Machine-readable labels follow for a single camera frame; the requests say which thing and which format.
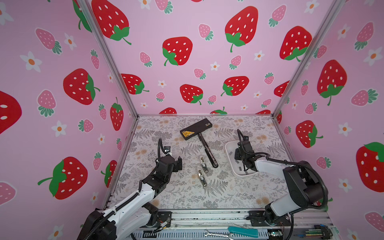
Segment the staple strip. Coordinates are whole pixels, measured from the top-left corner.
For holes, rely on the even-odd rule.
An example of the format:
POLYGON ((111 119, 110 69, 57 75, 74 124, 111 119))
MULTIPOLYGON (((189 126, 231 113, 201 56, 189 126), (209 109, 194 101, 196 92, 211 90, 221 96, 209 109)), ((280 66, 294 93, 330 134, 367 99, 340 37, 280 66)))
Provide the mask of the staple strip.
POLYGON ((206 162, 205 162, 205 159, 204 157, 200 157, 200 161, 201 161, 201 166, 202 166, 202 169, 205 173, 208 173, 209 170, 208 170, 208 167, 206 165, 206 162))
POLYGON ((201 182, 201 184, 202 184, 202 186, 205 188, 205 187, 207 187, 207 181, 206 181, 206 179, 205 179, 205 177, 204 177, 204 174, 203 174, 203 172, 201 171, 201 170, 198 170, 198 177, 199 177, 199 180, 200 180, 200 182, 201 182))

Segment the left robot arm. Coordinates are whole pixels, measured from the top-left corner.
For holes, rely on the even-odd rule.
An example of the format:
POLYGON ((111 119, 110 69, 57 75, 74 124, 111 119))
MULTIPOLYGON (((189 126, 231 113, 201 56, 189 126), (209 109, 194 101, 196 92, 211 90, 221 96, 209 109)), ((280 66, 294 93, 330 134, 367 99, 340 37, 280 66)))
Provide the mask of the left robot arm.
POLYGON ((182 168, 181 157, 161 157, 154 170, 139 182, 138 190, 111 208, 89 214, 78 239, 124 240, 142 226, 155 225, 159 210, 151 201, 166 188, 172 173, 182 168))

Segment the black stapler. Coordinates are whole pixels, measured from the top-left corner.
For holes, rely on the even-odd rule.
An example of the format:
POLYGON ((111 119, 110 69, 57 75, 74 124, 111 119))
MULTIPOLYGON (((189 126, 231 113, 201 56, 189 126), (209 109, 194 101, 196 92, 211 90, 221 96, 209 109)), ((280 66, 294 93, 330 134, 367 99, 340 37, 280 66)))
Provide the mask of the black stapler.
POLYGON ((205 119, 202 119, 199 122, 197 122, 197 123, 195 123, 189 127, 186 127, 184 129, 180 130, 180 134, 182 135, 184 140, 189 140, 194 136, 198 136, 199 140, 203 144, 206 155, 209 158, 211 165, 213 166, 213 168, 218 168, 219 164, 218 164, 217 160, 215 159, 209 145, 207 144, 207 142, 203 136, 203 132, 212 128, 212 126, 213 126, 212 123, 207 118, 205 118, 205 119))

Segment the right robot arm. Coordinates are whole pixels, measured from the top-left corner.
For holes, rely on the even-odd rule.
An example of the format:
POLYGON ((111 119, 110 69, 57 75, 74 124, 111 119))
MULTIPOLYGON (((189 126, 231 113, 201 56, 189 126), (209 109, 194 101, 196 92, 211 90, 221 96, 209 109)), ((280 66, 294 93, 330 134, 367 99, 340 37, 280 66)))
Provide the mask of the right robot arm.
POLYGON ((276 160, 264 152, 255 152, 249 137, 239 134, 235 160, 243 163, 244 171, 264 172, 284 179, 289 193, 266 205, 264 221, 276 225, 282 217, 306 209, 323 210, 328 205, 328 189, 320 175, 306 162, 276 160))

